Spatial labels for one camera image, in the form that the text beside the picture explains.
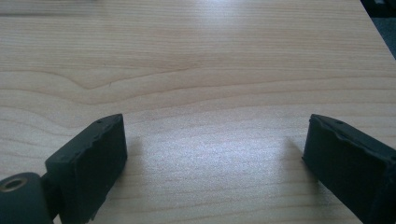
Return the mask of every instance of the wooden table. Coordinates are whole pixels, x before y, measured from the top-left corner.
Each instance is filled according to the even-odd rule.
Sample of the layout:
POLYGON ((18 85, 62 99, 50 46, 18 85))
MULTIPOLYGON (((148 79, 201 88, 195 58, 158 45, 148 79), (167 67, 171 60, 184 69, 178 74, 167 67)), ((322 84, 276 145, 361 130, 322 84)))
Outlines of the wooden table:
POLYGON ((3 0, 0 178, 123 113, 93 223, 360 223, 302 163, 309 116, 396 147, 396 62, 359 0, 3 0))

